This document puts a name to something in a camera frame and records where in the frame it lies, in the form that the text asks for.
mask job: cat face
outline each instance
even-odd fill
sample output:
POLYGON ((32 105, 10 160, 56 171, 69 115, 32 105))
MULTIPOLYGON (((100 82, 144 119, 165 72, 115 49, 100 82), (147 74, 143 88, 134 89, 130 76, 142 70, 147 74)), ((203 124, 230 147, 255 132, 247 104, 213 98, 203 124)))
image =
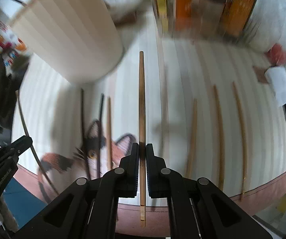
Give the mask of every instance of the cat face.
MULTIPOLYGON (((97 177, 96 152, 99 148, 98 127, 99 121, 94 120, 89 127, 85 141, 88 149, 87 162, 90 169, 91 179, 95 179, 97 177)), ((112 168, 119 166, 122 157, 131 154, 131 148, 134 142, 135 137, 132 134, 124 134, 117 141, 112 141, 112 168)), ((75 152, 72 153, 72 159, 55 153, 46 153, 41 159, 41 164, 59 192, 66 189, 77 178, 86 177, 84 153, 80 149, 76 149, 75 152)), ((107 166, 106 138, 102 132, 100 145, 101 177, 108 171, 107 166)), ((38 177, 43 197, 47 202, 51 202, 56 195, 40 170, 38 171, 38 177)))

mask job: red object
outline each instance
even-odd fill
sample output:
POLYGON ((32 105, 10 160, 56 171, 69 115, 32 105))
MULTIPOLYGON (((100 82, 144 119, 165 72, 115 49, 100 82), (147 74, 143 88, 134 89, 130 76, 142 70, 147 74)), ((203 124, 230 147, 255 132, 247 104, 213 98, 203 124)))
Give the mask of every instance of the red object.
POLYGON ((265 53, 269 62, 274 66, 281 66, 286 63, 286 51, 276 43, 268 52, 265 53))

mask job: blue surface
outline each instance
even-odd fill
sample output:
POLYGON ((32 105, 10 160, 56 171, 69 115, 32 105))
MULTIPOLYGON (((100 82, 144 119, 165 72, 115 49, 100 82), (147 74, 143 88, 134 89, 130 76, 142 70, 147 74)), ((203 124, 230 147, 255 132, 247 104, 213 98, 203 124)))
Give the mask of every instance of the blue surface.
POLYGON ((19 228, 23 227, 46 206, 46 203, 28 192, 14 178, 5 188, 3 197, 19 228))

